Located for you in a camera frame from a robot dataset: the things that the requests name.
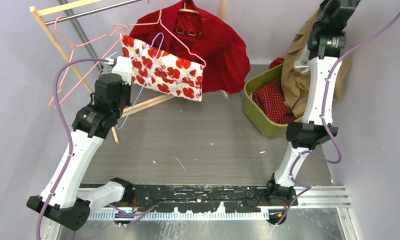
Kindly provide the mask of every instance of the clothes drying rack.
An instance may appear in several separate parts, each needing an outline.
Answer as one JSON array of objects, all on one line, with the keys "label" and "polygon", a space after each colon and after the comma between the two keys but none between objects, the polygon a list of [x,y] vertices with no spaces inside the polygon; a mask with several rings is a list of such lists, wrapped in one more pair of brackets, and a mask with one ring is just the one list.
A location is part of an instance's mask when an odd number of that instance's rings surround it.
[{"label": "clothes drying rack", "polygon": [[[59,12],[65,12],[65,11],[71,11],[74,8],[78,8],[78,7],[82,7],[82,6],[86,6],[92,3],[97,3],[97,2],[101,2],[101,1],[105,1],[105,0],[78,0],[78,1],[74,1],[74,2],[69,2],[66,4],[61,4],[61,5],[57,5],[57,6],[53,6],[53,7],[49,7],[49,8],[45,8],[42,10],[37,10],[37,8],[35,6],[31,6],[29,8],[32,16],[35,18],[36,22],[39,24],[39,26],[42,28],[42,30],[45,32],[45,34],[47,35],[47,37],[50,39],[50,41],[53,43],[53,45],[56,47],[56,49],[58,50],[58,52],[60,53],[60,55],[64,58],[64,60],[66,62],[69,62],[69,53],[66,52],[66,50],[64,49],[64,47],[62,46],[62,44],[57,40],[56,35],[53,33],[53,31],[51,30],[51,28],[49,28],[50,25],[54,25],[55,20],[51,20],[51,21],[45,21],[43,19],[43,16],[48,16],[51,14],[55,14],[55,13],[59,13]],[[65,21],[69,21],[69,20],[73,20],[73,19],[77,19],[80,17],[84,17],[84,16],[88,16],[91,14],[95,14],[95,13],[100,13],[109,9],[114,9],[117,7],[121,7],[121,6],[125,6],[128,4],[132,4],[132,3],[136,3],[136,2],[140,2],[142,0],[127,0],[127,1],[123,1],[123,2],[119,2],[119,3],[115,3],[112,5],[108,5],[108,6],[103,6],[103,7],[99,7],[93,10],[88,10],[88,11],[84,11],[81,13],[77,13],[77,14],[66,14],[66,17],[60,18],[57,22],[61,23],[61,22],[65,22]],[[221,0],[221,6],[220,6],[220,19],[224,20],[225,17],[225,11],[226,11],[226,6],[227,6],[227,0]],[[73,72],[75,73],[76,77],[81,80],[83,77],[83,75],[81,74],[80,70],[75,66],[72,65],[71,69],[73,70]],[[84,80],[82,80],[82,84],[85,87],[85,89],[89,92],[92,93],[93,89],[90,87],[90,85]],[[220,90],[220,92],[222,93],[223,97],[227,100],[228,99],[228,94],[227,92],[225,92],[224,90]],[[160,103],[163,103],[167,100],[173,99],[174,96],[172,95],[167,95],[167,94],[163,94],[157,97],[154,97],[152,99],[146,100],[144,102],[141,102],[139,104],[136,104],[132,111],[130,112],[130,108],[127,107],[123,110],[122,116],[121,118],[125,118],[128,115],[132,115],[135,113],[138,113],[142,110],[148,109],[150,107],[153,107],[155,105],[158,105]],[[113,138],[114,141],[118,144],[119,141],[119,136],[118,136],[118,132],[116,130],[116,127],[112,127],[112,133],[113,133]]]}]

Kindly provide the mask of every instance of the gray wall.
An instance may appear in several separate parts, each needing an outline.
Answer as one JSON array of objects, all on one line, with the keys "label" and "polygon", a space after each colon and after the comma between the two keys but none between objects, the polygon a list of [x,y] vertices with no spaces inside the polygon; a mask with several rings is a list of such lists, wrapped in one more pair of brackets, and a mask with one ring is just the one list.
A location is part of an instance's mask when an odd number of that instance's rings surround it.
[{"label": "gray wall", "polygon": [[[29,11],[32,5],[41,9],[55,4],[0,1],[0,239],[35,238],[37,214],[26,208],[26,201],[45,187],[67,145],[57,113],[48,108],[53,77],[65,61]],[[61,27],[76,41],[70,25]],[[75,57],[87,54],[82,50]],[[87,70],[87,64],[80,66]],[[76,81],[73,73],[68,81]],[[80,86],[64,102],[69,124],[88,100]]]},{"label": "gray wall", "polygon": [[[82,12],[103,7],[123,0],[100,1],[75,9]],[[134,24],[137,20],[160,8],[160,0],[147,0],[110,9],[105,12],[81,18],[80,22],[90,39],[113,31],[113,24]],[[179,0],[164,0],[168,7]],[[197,7],[216,16],[220,14],[220,0],[194,0]],[[228,0],[225,22],[243,38],[247,55],[252,64],[270,64],[277,57],[283,57],[290,47],[294,35],[305,21],[316,11],[322,0]],[[119,38],[104,39],[93,44],[99,55],[103,55]],[[122,52],[118,46],[112,51]]]},{"label": "gray wall", "polygon": [[[362,1],[348,43],[370,37],[400,10],[400,0]],[[343,99],[334,105],[344,160],[330,169],[346,186],[362,239],[400,239],[400,20],[352,55]],[[324,147],[337,159],[332,143]]]}]

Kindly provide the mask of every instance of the wooden hanger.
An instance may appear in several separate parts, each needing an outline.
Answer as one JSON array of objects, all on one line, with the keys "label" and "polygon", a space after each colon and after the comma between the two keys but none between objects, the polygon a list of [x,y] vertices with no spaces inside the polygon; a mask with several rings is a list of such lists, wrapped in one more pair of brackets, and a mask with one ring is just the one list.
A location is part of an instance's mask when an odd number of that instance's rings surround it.
[{"label": "wooden hanger", "polygon": [[184,8],[179,9],[180,12],[187,12],[187,13],[194,13],[194,14],[200,14],[199,11],[193,10],[193,9],[188,9],[186,5],[186,1],[184,1]]}]

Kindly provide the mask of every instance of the brown garment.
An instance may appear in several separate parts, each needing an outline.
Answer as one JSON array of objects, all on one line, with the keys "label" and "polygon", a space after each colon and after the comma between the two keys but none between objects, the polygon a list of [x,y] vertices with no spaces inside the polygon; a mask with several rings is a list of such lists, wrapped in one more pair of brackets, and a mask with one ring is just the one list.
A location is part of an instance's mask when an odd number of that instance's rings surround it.
[{"label": "brown garment", "polygon": [[[282,66],[281,85],[287,105],[293,114],[299,118],[306,110],[309,96],[309,86],[311,84],[311,71],[302,74],[294,69],[294,62],[299,59],[306,44],[315,21],[318,19],[321,9],[319,8],[314,15],[303,25],[292,41],[291,47],[285,56]],[[334,100],[339,100],[343,95],[344,79],[352,66],[349,56],[343,59],[340,70],[338,71],[335,82]]]}]

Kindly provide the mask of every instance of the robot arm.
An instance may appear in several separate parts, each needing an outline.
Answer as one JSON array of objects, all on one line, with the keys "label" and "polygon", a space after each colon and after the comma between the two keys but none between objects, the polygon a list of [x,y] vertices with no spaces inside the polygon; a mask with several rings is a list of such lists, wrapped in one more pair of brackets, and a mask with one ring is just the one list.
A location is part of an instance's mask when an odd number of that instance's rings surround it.
[{"label": "robot arm", "polygon": [[[118,123],[124,108],[131,105],[131,59],[119,56],[109,61],[114,66],[112,73],[103,74],[95,81],[90,103],[77,112],[73,121],[73,154],[44,213],[45,217],[73,231],[84,225],[90,212],[122,199],[131,202],[134,197],[132,184],[120,178],[113,178],[92,191],[78,193],[94,154],[110,129]],[[27,207],[41,212],[65,165],[68,152],[69,145],[48,185],[40,195],[29,198]]]},{"label": "robot arm", "polygon": [[[288,148],[280,167],[267,183],[267,192],[277,201],[291,201],[296,193],[292,177],[295,179],[300,167],[307,157],[301,154],[311,151],[330,139],[322,124],[321,112],[328,74],[346,50],[346,34],[343,29],[352,16],[360,0],[324,0],[322,10],[313,25],[308,41],[310,67],[310,88],[307,106],[301,122],[290,122],[286,131]],[[336,66],[329,81],[325,102],[325,121],[331,133],[336,136],[337,127],[333,127],[332,103],[337,74],[341,62]],[[292,170],[295,159],[298,162]]]}]

